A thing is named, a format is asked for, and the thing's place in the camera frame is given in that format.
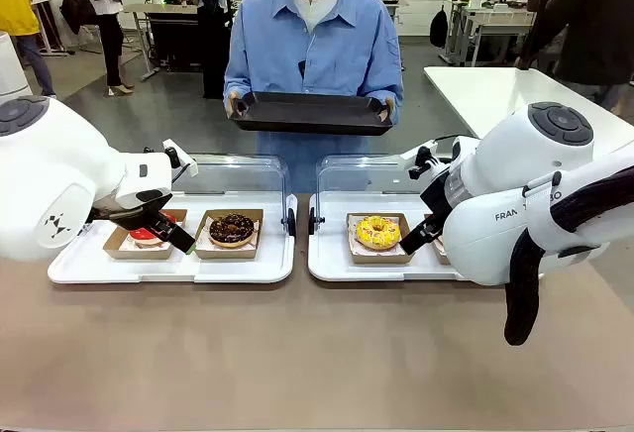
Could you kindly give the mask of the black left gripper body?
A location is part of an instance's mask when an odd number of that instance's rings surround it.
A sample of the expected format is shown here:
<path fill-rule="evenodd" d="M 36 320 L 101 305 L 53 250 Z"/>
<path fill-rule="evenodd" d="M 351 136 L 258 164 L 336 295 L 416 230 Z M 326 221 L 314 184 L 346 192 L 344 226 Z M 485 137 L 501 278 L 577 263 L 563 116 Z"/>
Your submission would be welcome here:
<path fill-rule="evenodd" d="M 94 221 L 110 221 L 126 230 L 151 230 L 156 214 L 171 199 L 167 194 L 163 197 L 142 203 L 140 206 L 118 211 L 107 211 L 92 207 L 87 215 L 87 223 Z"/>

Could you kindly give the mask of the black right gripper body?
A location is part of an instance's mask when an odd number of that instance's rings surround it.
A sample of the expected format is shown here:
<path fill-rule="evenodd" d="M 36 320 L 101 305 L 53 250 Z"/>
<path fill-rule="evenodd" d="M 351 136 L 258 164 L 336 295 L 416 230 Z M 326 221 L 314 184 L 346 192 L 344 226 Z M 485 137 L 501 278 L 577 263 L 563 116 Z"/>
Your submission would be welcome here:
<path fill-rule="evenodd" d="M 426 223 L 443 227 L 452 210 L 464 200 L 464 183 L 460 173 L 445 169 L 422 191 L 420 197 L 431 210 Z"/>

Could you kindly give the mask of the person right hand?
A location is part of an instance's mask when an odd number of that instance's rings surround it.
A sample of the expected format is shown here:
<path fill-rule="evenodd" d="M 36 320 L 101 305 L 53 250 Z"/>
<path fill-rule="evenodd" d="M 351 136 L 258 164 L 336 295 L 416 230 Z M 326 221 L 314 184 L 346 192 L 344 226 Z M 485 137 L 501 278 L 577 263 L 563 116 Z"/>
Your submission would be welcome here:
<path fill-rule="evenodd" d="M 236 91 L 231 91 L 225 105 L 227 118 L 240 118 L 249 109 L 249 105 L 244 100 L 243 95 Z"/>

